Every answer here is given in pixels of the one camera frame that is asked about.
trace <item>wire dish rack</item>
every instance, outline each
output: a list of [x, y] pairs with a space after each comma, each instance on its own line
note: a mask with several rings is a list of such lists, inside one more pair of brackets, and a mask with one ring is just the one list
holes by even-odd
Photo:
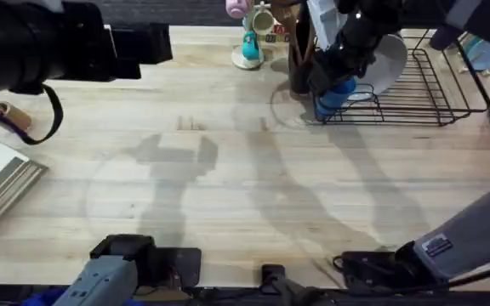
[[[375, 95], [373, 86], [361, 84], [372, 88], [370, 93], [365, 93], [369, 94], [369, 99], [348, 100], [341, 107], [331, 110], [334, 111], [332, 116], [316, 113], [316, 120], [322, 124], [389, 123], [442, 127], [472, 113], [488, 110], [490, 99], [487, 91], [472, 69], [470, 61], [464, 56], [460, 43], [454, 42], [456, 49], [453, 51], [436, 51], [429, 47], [428, 34], [429, 30], [425, 31], [423, 36], [402, 36], [408, 46], [413, 46], [414, 41], [417, 43], [408, 49], [406, 67], [389, 89]], [[457, 56], [451, 57], [452, 64], [447, 53], [456, 51], [461, 53], [462, 61], [470, 72], [469, 76], [455, 72], [455, 62], [459, 62], [460, 59]], [[464, 93], [461, 82], [468, 85], [467, 90], [474, 87], [471, 84], [475, 84], [483, 101], [469, 101], [467, 97], [470, 93]], [[312, 98], [316, 104], [318, 97]]]

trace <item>black bracket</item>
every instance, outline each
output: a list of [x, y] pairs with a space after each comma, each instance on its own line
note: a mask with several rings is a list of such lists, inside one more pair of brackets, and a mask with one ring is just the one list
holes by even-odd
[[202, 251], [197, 248], [156, 247], [146, 235], [109, 235], [91, 253], [123, 256], [137, 265], [139, 286], [192, 288], [200, 280]]

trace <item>teal object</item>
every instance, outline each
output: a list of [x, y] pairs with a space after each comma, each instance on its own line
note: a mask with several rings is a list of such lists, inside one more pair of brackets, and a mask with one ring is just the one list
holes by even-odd
[[259, 43], [256, 41], [256, 33], [254, 31], [248, 31], [243, 36], [242, 53], [247, 60], [260, 59]]

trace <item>gray robot arm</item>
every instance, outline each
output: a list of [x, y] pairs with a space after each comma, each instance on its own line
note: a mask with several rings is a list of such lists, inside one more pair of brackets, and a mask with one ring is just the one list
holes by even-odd
[[135, 262], [123, 256], [91, 259], [54, 306], [121, 306], [137, 287]]

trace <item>wooden table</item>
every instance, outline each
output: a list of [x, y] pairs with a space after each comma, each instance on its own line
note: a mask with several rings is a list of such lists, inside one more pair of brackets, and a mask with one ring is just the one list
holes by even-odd
[[[141, 233], [200, 247], [204, 286], [257, 284], [264, 263], [337, 286], [332, 256], [396, 249], [490, 190], [485, 114], [434, 128], [308, 126], [286, 49], [240, 71], [230, 54], [241, 34], [174, 27], [174, 61], [143, 67], [140, 81], [50, 82], [66, 119], [45, 144], [0, 128], [50, 168], [0, 222], [0, 283], [70, 283], [106, 235]], [[0, 99], [29, 111], [34, 135], [48, 130], [46, 97]]]

